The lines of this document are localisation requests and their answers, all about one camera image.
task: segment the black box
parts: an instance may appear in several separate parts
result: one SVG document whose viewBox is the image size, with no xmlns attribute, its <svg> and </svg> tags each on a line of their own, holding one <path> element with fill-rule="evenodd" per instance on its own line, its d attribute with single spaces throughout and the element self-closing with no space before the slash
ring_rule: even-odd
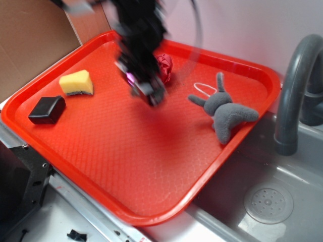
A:
<svg viewBox="0 0 323 242">
<path fill-rule="evenodd" d="M 42 97 L 36 104 L 28 118 L 34 124 L 56 124 L 65 109 L 62 96 Z"/>
</svg>

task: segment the gray stuffed animal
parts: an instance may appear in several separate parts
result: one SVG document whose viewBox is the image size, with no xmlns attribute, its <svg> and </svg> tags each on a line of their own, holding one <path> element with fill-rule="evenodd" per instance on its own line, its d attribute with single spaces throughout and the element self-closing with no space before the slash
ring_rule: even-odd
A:
<svg viewBox="0 0 323 242">
<path fill-rule="evenodd" d="M 254 122 L 259 118 L 259 113 L 241 104 L 232 103 L 231 96 L 225 91 L 223 85 L 224 74 L 217 74 L 218 92 L 204 100 L 195 95 L 188 99 L 204 108 L 204 111 L 213 117 L 212 127 L 215 129 L 221 144 L 227 144 L 231 138 L 231 130 L 242 122 Z"/>
</svg>

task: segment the sponge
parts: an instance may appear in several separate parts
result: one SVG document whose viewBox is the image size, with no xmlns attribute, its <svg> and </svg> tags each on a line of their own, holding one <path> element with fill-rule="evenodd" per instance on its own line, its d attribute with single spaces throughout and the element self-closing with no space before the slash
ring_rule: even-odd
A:
<svg viewBox="0 0 323 242">
<path fill-rule="evenodd" d="M 87 70 L 81 70 L 60 78 L 60 86 L 66 95 L 93 95 L 93 83 Z"/>
</svg>

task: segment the red tray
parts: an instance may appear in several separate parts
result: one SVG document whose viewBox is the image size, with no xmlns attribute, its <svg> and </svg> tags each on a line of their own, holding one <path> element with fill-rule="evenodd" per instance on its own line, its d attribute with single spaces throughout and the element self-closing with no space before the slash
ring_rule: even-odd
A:
<svg viewBox="0 0 323 242">
<path fill-rule="evenodd" d="M 130 95 L 114 64 L 119 52 L 114 32 L 88 42 L 16 93 L 3 121 L 57 170 L 124 221 L 158 224 L 181 212 L 226 161 L 255 123 L 240 125 L 221 145 L 212 120 L 187 100 L 203 97 L 194 87 L 216 87 L 225 74 L 233 101 L 263 115 L 280 91 L 270 69 L 202 51 L 194 70 L 183 71 L 191 47 L 165 41 L 159 52 L 174 63 L 163 105 L 152 108 Z M 89 71 L 94 95 L 66 96 L 59 78 Z M 56 125 L 34 125 L 28 115 L 42 96 L 62 95 L 66 109 Z"/>
</svg>

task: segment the sink basin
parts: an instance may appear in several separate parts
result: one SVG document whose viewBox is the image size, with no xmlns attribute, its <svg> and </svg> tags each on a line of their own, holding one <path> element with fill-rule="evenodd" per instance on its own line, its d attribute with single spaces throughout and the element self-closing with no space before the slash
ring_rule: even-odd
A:
<svg viewBox="0 0 323 242">
<path fill-rule="evenodd" d="M 193 203 L 237 241 L 321 241 L 323 132 L 300 124 L 297 153 L 281 156 L 274 131 L 266 113 Z"/>
</svg>

